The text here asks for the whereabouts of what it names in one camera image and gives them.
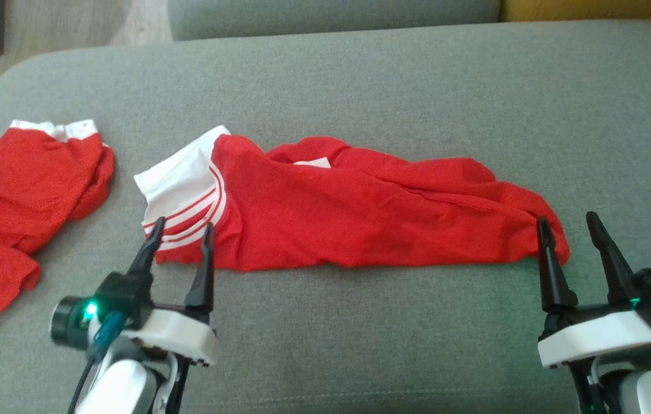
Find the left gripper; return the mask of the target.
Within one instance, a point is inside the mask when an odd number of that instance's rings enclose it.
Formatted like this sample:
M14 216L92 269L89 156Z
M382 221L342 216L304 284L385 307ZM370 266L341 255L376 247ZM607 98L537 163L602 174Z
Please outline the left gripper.
M158 217L141 245L128 274L149 273L155 254L162 243L165 217ZM125 322L123 335L140 340L142 345L178 354L192 363L215 365L220 359L220 341L210 326L210 314L215 304L215 263L213 262L212 223L205 226L200 251L202 261L186 295L184 305L157 304L143 323L133 318Z

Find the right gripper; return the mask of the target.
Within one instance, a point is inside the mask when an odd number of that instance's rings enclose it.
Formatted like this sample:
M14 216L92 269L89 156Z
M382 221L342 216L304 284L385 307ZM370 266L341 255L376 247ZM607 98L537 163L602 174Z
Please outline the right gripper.
M539 288L546 313L538 338L543 367L599 357L651 345L651 325L638 312L635 273L596 212L585 215L593 245L599 251L609 304L578 306L556 254L556 239L546 217L537 220Z

